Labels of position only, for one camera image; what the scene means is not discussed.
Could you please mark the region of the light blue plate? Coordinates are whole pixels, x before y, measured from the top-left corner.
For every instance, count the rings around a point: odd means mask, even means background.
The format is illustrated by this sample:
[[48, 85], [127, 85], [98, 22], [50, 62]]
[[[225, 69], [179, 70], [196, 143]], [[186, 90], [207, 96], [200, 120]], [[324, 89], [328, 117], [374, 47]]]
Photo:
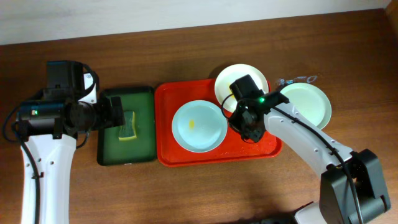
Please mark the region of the light blue plate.
[[185, 150], [204, 153], [214, 150], [225, 139], [228, 124], [221, 109], [205, 100], [185, 103], [174, 114], [172, 134]]

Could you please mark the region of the yellow green sponge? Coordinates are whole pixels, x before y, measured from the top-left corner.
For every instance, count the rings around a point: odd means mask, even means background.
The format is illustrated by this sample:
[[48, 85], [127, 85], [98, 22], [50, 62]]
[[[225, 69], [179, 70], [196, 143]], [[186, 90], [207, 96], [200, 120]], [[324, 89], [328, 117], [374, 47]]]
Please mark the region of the yellow green sponge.
[[125, 124], [121, 126], [119, 131], [119, 140], [120, 141], [129, 141], [137, 138], [136, 135], [136, 127], [135, 127], [135, 117], [136, 114], [134, 111], [125, 111], [124, 112], [124, 120]]

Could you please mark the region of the pale green plate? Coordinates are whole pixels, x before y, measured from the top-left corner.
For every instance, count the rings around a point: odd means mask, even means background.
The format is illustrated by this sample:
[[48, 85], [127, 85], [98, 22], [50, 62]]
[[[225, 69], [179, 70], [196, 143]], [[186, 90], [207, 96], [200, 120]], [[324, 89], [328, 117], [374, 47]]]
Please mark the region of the pale green plate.
[[323, 129], [331, 120], [331, 103], [318, 87], [308, 83], [293, 83], [280, 92], [319, 129]]

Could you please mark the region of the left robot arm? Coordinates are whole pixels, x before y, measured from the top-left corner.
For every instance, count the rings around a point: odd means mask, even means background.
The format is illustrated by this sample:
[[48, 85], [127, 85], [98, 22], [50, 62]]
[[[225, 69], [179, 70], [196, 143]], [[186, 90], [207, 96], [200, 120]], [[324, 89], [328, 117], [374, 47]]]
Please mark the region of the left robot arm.
[[70, 172], [79, 134], [122, 126], [120, 97], [97, 95], [87, 64], [47, 62], [47, 86], [15, 110], [11, 129], [24, 161], [22, 223], [68, 223]]

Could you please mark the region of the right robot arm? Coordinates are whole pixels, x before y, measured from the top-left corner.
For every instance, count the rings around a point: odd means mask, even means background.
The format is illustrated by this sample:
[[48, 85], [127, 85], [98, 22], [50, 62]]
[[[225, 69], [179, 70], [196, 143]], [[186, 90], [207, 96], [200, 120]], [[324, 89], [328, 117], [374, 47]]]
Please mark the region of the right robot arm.
[[229, 86], [237, 101], [229, 126], [242, 140], [270, 133], [293, 149], [319, 176], [320, 199], [276, 223], [368, 223], [391, 209], [381, 163], [372, 151], [355, 152], [304, 118], [279, 91], [264, 93], [250, 75]]

